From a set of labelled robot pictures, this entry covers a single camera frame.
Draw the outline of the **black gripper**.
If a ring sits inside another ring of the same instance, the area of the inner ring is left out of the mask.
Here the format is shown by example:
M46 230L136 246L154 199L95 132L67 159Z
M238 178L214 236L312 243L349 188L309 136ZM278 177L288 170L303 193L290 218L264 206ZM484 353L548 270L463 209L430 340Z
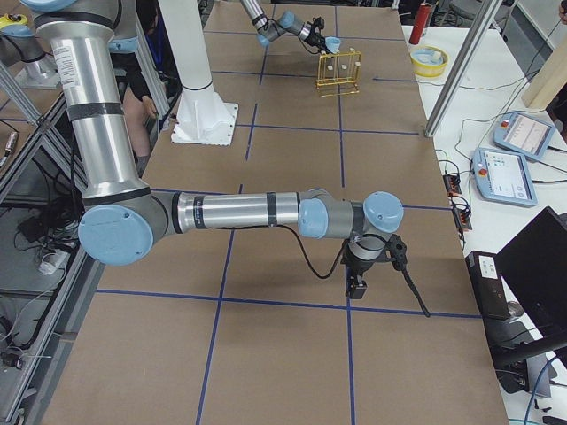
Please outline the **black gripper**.
M325 22L323 17L314 18L312 22L308 22L309 32L307 36L307 44L318 50L326 49L325 37L321 34L324 29Z
M349 283L358 283L377 262L387 262L385 250L388 241L380 235L366 234L360 240L348 242L342 254L341 263L346 268Z

